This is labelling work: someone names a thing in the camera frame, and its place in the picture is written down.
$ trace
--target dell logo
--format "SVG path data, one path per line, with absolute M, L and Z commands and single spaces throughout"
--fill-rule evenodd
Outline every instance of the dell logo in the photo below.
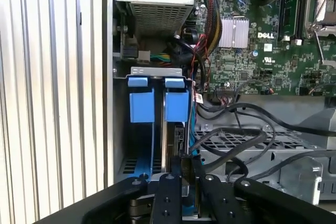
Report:
M 275 39 L 273 33 L 258 33 L 259 39 Z

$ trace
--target green circuit board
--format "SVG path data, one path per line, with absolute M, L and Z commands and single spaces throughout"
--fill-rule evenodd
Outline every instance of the green circuit board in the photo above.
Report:
M 198 0 L 197 27 L 202 30 L 206 21 L 206 9 Z M 244 16 L 249 19 L 248 47 L 245 49 L 217 48 L 210 56 L 211 74 L 207 90 L 232 91 L 247 80 L 259 80 L 271 86 L 277 95 L 307 95 L 307 91 L 323 83 L 336 82 L 336 38 L 320 39 L 324 56 L 321 63 L 315 38 L 304 39 L 302 45 L 295 40 L 279 39 L 281 1 L 287 9 L 295 10 L 296 0 L 276 0 L 266 6 L 257 6 L 254 0 L 218 0 L 221 17 Z M 295 15 L 287 13 L 285 33 L 292 33 Z M 263 33 L 269 38 L 258 38 Z M 260 85 L 250 85 L 245 94 L 260 94 Z M 336 88 L 325 87 L 313 95 L 334 96 Z

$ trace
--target motherboard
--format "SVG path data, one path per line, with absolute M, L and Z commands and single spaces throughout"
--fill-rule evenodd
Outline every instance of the motherboard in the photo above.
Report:
M 277 95 L 309 95 L 316 86 L 336 82 L 336 34 L 326 33 L 336 26 L 336 0 L 218 3 L 223 34 L 206 63 L 210 68 L 208 93 L 234 91 L 247 80 L 259 80 Z M 197 0 L 195 10 L 197 29 L 202 32 L 204 0 Z M 318 17 L 321 13 L 324 20 Z M 306 29 L 307 20 L 313 24 L 311 32 Z M 244 89 L 245 94 L 261 92 L 258 84 Z M 311 95 L 334 96 L 336 89 L 323 87 Z

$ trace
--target side panel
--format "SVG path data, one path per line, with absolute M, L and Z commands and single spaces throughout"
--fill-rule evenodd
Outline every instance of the side panel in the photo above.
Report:
M 0 223 L 103 189 L 102 0 L 0 0 Z

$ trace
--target blue drive bracket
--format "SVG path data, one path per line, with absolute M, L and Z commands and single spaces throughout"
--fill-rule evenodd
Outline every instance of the blue drive bracket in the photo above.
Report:
M 147 77 L 130 77 L 128 87 L 148 87 Z M 153 123 L 155 121 L 154 88 L 151 92 L 130 93 L 131 123 Z
M 189 111 L 189 91 L 186 90 L 183 78 L 165 78 L 165 111 L 167 122 L 187 122 Z M 170 88 L 184 89 L 185 92 L 169 92 Z

